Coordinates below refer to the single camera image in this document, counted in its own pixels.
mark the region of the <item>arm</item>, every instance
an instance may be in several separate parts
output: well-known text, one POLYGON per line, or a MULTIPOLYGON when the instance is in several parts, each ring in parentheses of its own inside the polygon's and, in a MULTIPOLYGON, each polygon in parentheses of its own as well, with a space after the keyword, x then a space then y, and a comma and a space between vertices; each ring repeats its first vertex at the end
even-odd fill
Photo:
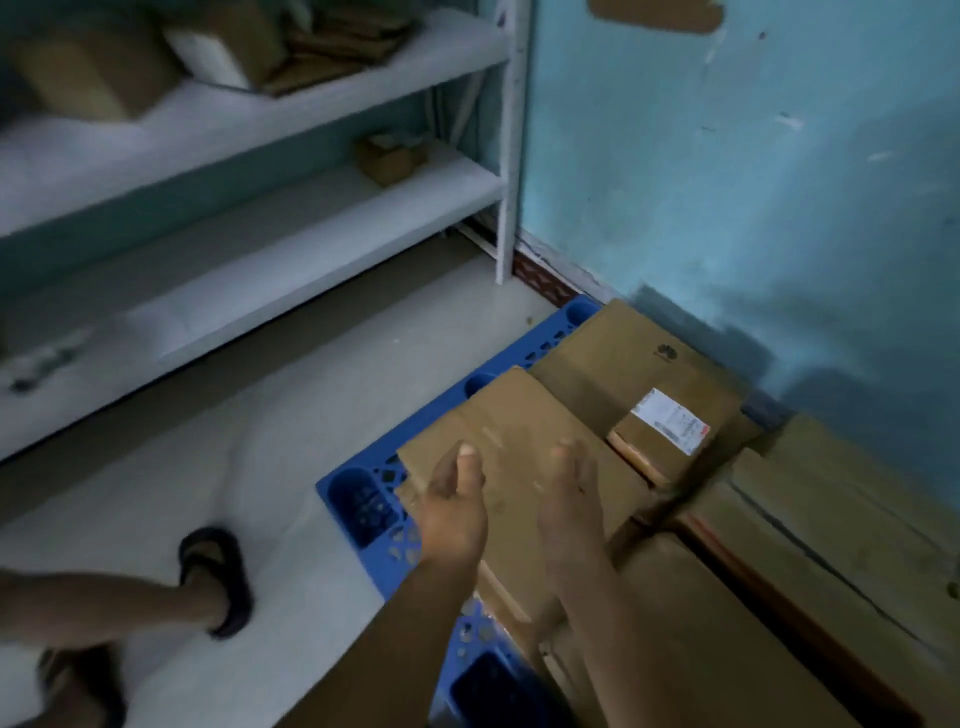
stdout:
POLYGON ((480 454, 454 447, 418 509, 420 563, 347 654, 277 724, 421 728, 487 542, 480 454))
POLYGON ((596 462, 579 443, 552 453, 554 472, 540 502, 547 572, 566 611, 611 728, 700 725, 671 675, 656 631, 608 558, 596 462))

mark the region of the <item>huawei logo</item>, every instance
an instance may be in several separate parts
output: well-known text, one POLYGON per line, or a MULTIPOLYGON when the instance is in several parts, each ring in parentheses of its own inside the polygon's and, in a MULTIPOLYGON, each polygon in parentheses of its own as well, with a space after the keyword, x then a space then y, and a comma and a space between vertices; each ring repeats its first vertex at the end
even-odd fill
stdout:
POLYGON ((660 344, 657 347, 657 354, 668 361, 673 361, 677 358, 677 350, 671 347, 669 344, 660 344))

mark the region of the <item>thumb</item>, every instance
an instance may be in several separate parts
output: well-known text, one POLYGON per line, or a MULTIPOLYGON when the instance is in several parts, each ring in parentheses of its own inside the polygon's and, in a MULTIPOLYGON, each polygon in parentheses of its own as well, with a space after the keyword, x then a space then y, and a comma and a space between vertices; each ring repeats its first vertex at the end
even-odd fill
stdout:
POLYGON ((480 451, 470 443, 463 443, 457 452, 457 494, 480 497, 485 480, 480 451))

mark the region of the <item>hand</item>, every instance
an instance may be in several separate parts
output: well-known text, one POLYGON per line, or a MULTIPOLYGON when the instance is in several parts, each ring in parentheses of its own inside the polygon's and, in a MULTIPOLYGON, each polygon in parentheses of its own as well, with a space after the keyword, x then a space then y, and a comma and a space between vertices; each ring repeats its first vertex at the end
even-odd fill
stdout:
POLYGON ((550 451, 551 473, 540 499, 537 523, 551 576, 606 559, 603 506, 597 463, 583 443, 562 440, 550 451))
POLYGON ((416 517, 424 562, 476 578, 487 545, 484 481, 480 453, 470 443, 457 443, 437 463, 416 517))

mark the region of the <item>blue plastic pallet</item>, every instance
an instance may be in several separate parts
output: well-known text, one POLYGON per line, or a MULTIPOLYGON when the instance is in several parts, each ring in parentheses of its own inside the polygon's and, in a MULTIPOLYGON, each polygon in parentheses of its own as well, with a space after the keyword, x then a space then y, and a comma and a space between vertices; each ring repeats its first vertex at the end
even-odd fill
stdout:
MULTIPOLYGON (((396 451, 511 367, 529 369, 598 310, 588 296, 573 299, 317 484, 384 598, 420 558, 420 533, 394 495, 407 477, 396 451)), ((437 693, 471 726, 573 724, 476 599, 457 619, 437 693)))

